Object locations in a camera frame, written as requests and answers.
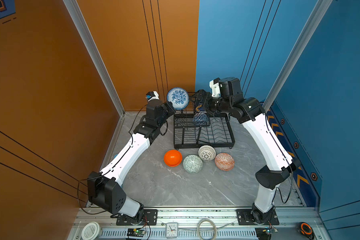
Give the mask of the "blue geometric pattern bowl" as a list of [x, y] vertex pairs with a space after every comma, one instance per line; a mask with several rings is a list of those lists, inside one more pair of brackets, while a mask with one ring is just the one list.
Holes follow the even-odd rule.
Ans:
[[209, 117], [207, 115], [207, 112], [196, 112], [193, 117], [193, 124], [195, 126], [207, 126], [209, 124]]

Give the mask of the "blue floral white bowl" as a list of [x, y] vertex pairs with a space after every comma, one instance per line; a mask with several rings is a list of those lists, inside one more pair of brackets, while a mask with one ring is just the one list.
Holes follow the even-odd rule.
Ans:
[[167, 93], [167, 101], [171, 102], [176, 111], [185, 109], [189, 102], [189, 94], [182, 88], [173, 88]]

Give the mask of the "black wire dish rack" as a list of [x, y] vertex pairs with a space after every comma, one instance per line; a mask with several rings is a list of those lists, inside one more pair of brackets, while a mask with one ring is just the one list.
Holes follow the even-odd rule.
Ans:
[[[233, 148], [235, 138], [229, 123], [230, 117], [225, 113], [195, 109], [195, 93], [189, 93], [188, 106], [174, 115], [174, 148], [194, 149], [204, 145], [213, 148]], [[207, 126], [195, 126], [193, 117], [196, 112], [206, 111], [209, 117]]]

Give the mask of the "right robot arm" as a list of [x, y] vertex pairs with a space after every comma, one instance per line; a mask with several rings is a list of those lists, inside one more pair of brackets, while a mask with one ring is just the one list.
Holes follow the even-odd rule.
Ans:
[[235, 77], [214, 79], [211, 92], [197, 91], [192, 97], [195, 107], [207, 113], [226, 113], [234, 117], [251, 134], [263, 154], [266, 165], [256, 172], [259, 189], [252, 205], [250, 219], [256, 225], [269, 224], [276, 216], [274, 199], [279, 186], [301, 166], [293, 160], [277, 138], [266, 111], [255, 98], [245, 98], [240, 80]]

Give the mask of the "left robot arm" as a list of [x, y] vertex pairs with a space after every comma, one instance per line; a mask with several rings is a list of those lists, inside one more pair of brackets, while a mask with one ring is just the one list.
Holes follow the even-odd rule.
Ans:
[[163, 103], [158, 99], [148, 101], [145, 117], [136, 126], [121, 152], [99, 173], [91, 172], [87, 177], [89, 202], [112, 215], [129, 216], [136, 223], [143, 220], [144, 205], [128, 197], [122, 185], [140, 155], [158, 136], [163, 135], [161, 127], [174, 114], [171, 102]]

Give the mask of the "orange plastic bowl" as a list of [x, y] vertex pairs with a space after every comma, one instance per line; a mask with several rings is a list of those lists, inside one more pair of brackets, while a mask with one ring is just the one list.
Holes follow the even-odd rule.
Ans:
[[164, 155], [164, 162], [169, 167], [178, 166], [183, 160], [182, 154], [177, 150], [169, 150]]

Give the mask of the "white lattice bowl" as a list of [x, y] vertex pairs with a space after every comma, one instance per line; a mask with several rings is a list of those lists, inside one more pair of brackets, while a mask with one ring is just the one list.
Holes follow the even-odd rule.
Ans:
[[215, 159], [216, 150], [212, 146], [204, 145], [199, 148], [198, 156], [202, 159], [202, 161], [210, 162]]

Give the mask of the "green patterned bowl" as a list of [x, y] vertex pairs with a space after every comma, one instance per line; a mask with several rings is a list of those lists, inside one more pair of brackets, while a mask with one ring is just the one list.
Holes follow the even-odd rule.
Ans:
[[199, 173], [203, 168], [203, 161], [197, 155], [188, 155], [183, 160], [183, 167], [190, 174]]

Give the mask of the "red patterned bowl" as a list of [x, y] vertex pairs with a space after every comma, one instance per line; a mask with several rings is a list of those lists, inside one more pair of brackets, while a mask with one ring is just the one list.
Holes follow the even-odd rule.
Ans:
[[215, 164], [222, 171], [230, 171], [235, 166], [235, 160], [227, 153], [220, 153], [215, 157]]

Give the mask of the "small white clock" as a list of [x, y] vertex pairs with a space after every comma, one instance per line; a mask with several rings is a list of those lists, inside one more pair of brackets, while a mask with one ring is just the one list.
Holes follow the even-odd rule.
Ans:
[[166, 239], [176, 239], [179, 235], [178, 223], [166, 223]]

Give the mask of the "left green circuit board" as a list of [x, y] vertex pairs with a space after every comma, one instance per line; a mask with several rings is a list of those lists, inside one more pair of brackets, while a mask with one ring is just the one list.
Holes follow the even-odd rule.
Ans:
[[127, 230], [126, 239], [127, 240], [143, 240], [146, 237], [147, 231], [144, 229], [131, 229]]

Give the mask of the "right circuit board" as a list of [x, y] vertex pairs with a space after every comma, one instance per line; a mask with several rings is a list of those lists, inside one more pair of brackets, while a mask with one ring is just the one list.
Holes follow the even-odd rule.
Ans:
[[265, 228], [263, 230], [263, 233], [264, 234], [267, 234], [267, 235], [272, 235], [273, 233], [277, 233], [279, 230], [275, 227], [269, 227], [269, 228]]

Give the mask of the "orange black tape measure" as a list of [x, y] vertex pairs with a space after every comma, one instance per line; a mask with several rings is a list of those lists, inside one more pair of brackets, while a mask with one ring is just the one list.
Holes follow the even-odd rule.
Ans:
[[305, 236], [307, 239], [309, 240], [314, 240], [315, 239], [315, 234], [314, 234], [314, 231], [312, 229], [312, 227], [305, 223], [305, 222], [300, 222], [298, 223], [298, 232]]

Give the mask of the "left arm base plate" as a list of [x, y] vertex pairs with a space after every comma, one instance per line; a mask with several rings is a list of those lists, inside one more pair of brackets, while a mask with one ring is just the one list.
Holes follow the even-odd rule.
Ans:
[[127, 215], [120, 215], [117, 218], [117, 226], [143, 226], [148, 223], [150, 226], [156, 226], [158, 220], [158, 210], [156, 209], [144, 209], [143, 218], [138, 221], [136, 218], [132, 218]]

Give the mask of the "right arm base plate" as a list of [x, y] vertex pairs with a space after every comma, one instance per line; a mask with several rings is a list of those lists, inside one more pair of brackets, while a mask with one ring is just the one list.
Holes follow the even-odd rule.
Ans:
[[269, 210], [267, 213], [262, 213], [260, 210], [238, 209], [236, 210], [236, 214], [238, 223], [241, 226], [278, 226], [280, 224], [275, 208]]

